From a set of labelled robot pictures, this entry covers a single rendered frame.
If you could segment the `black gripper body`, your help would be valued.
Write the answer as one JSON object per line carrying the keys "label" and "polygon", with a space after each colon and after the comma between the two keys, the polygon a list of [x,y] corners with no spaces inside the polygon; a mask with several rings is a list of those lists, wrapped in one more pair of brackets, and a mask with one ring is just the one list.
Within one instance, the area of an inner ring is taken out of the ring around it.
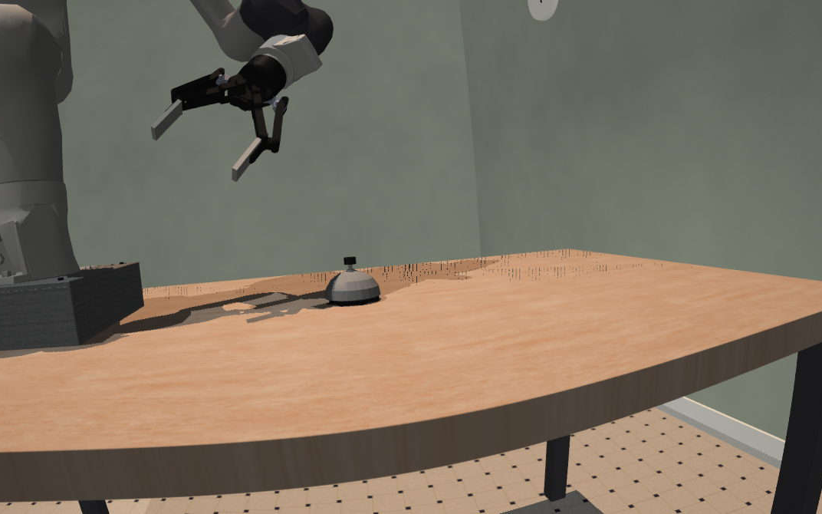
{"label": "black gripper body", "polygon": [[270,106],[265,101],[273,99],[285,86],[287,77],[282,64],[271,56],[260,54],[255,56],[240,69],[237,75],[229,78],[228,82],[246,80],[244,87],[228,90],[228,100],[232,106],[240,107],[243,111],[253,110],[252,85],[259,85],[262,107]]}

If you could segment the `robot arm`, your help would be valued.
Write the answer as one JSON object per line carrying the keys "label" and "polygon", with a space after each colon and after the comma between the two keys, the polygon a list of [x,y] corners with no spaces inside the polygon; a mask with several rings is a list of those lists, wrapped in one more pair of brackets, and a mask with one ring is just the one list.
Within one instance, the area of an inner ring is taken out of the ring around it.
{"label": "robot arm", "polygon": [[[283,88],[321,67],[333,37],[330,16],[301,0],[190,1],[225,56],[282,64]],[[67,0],[0,0],[0,285],[80,271],[58,114],[73,78]]]}

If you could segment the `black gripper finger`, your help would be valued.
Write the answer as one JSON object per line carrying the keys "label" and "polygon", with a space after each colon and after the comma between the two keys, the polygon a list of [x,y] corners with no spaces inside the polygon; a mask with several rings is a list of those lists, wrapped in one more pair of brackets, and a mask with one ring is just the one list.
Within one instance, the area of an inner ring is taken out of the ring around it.
{"label": "black gripper finger", "polygon": [[[194,107],[203,107],[213,103],[230,103],[225,91],[232,88],[244,87],[246,80],[228,82],[230,76],[225,75],[225,69],[219,68],[211,75],[172,88],[172,105],[151,126],[152,138],[158,140],[163,133],[183,114],[184,110]],[[174,102],[175,101],[175,102]],[[186,101],[186,102],[185,102]]]}
{"label": "black gripper finger", "polygon": [[268,137],[258,84],[252,85],[252,97],[254,102],[252,119],[255,124],[255,133],[257,138],[232,167],[232,180],[235,182],[238,181],[240,175],[245,172],[249,165],[255,163],[259,154],[264,152],[264,150],[270,150],[272,153],[278,152],[278,146],[280,146],[281,141],[283,115],[285,114],[289,103],[289,97],[286,96],[281,99],[273,97],[273,99],[265,101],[265,103],[270,103],[273,106],[273,110],[275,110],[275,126],[273,127],[273,133],[275,135],[272,134],[272,137]]}

